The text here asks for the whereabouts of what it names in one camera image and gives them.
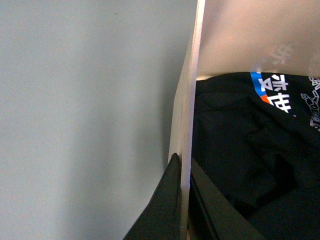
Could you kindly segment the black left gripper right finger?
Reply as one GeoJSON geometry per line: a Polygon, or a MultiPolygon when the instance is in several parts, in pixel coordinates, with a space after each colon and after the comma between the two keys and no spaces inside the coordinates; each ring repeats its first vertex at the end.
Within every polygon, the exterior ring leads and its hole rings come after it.
{"type": "Polygon", "coordinates": [[[263,240],[228,202],[199,164],[191,160],[189,230],[192,240],[263,240]]]}

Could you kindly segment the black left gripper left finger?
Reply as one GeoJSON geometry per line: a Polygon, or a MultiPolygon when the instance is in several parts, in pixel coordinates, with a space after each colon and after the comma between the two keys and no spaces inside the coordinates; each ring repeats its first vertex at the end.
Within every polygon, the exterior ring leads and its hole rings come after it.
{"type": "Polygon", "coordinates": [[[181,220],[181,160],[171,159],[148,203],[125,240],[178,240],[181,220]]]}

